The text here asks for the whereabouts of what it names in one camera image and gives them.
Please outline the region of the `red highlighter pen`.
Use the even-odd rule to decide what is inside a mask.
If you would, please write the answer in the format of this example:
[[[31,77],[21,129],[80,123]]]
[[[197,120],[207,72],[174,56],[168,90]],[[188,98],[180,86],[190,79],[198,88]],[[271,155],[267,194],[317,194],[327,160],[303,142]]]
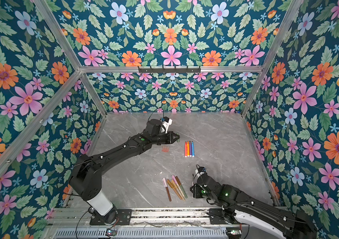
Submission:
[[[184,157],[188,157],[188,144],[187,144],[187,142],[184,143]]]

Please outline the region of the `red pen cap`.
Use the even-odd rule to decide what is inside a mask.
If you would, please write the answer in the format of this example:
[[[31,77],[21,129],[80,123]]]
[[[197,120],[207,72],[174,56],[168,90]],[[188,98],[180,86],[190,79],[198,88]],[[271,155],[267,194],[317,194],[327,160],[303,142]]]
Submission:
[[[169,152],[169,148],[167,146],[162,147],[162,152]]]

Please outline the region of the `orange highlighter pen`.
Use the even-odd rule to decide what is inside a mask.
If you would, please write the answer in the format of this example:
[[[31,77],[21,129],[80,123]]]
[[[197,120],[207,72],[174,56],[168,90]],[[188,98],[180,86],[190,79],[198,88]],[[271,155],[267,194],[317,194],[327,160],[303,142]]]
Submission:
[[[186,156],[191,157],[191,148],[190,148],[190,141],[186,142]]]

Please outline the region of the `purple highlighter pen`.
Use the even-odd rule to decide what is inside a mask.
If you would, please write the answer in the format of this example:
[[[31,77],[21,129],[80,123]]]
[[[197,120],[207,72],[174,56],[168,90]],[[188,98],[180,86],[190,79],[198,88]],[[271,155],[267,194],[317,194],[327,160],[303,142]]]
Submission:
[[[191,142],[191,141],[188,142],[188,156],[189,156],[189,157],[193,157],[193,153],[192,153],[192,142]]]

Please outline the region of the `blue highlighter pen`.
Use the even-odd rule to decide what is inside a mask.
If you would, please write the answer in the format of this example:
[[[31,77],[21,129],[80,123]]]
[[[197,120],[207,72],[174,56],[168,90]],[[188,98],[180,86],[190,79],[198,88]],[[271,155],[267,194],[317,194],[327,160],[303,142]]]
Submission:
[[[190,143],[190,156],[195,157],[193,141]]]

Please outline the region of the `dark green pen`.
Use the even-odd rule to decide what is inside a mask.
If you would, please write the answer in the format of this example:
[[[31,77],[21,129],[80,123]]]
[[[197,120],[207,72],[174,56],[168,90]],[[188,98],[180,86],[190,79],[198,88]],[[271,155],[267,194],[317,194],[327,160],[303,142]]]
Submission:
[[[183,186],[182,186],[182,184],[181,184],[181,182],[180,182],[180,180],[179,180],[179,178],[178,178],[177,176],[175,176],[175,180],[176,180],[176,182],[177,182],[177,185],[178,185],[179,188],[180,188],[180,191],[181,191],[183,197],[184,197],[185,199],[187,199],[188,196],[187,196],[187,194],[186,194],[186,192],[185,192],[185,190],[184,190],[184,188],[183,188]]]

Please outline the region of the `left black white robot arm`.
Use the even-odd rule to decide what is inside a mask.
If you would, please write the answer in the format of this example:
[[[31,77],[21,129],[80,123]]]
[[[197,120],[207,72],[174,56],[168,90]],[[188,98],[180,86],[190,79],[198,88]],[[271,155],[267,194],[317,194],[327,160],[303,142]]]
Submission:
[[[153,145],[176,142],[180,136],[169,131],[171,124],[169,117],[150,119],[141,133],[129,137],[121,145],[100,154],[84,154],[78,158],[69,177],[69,185],[89,204],[94,218],[105,225],[117,221],[117,209],[102,189],[103,174],[123,161],[146,152]]]

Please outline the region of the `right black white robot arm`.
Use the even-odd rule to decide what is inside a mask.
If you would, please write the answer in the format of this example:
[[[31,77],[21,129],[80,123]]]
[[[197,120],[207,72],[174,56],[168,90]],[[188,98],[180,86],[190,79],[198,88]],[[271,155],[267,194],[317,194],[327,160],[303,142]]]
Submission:
[[[315,239],[318,228],[303,211],[291,212],[268,205],[244,191],[220,184],[210,177],[205,168],[197,170],[190,187],[192,197],[205,199],[216,206],[208,215],[212,224],[241,224],[258,229],[277,239]]]

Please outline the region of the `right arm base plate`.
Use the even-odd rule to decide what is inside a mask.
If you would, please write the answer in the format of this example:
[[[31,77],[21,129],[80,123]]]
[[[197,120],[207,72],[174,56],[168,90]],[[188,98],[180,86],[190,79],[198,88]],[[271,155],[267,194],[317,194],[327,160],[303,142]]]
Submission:
[[[225,217],[225,212],[221,208],[210,208],[207,212],[211,225],[234,225],[238,222],[233,217]]]

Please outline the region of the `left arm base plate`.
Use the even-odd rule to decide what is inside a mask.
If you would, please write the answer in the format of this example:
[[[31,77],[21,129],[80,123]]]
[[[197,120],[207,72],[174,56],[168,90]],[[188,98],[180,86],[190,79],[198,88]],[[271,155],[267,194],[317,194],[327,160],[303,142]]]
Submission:
[[[91,212],[91,226],[129,225],[132,217],[131,209],[112,209],[107,214],[100,215],[96,210]]]

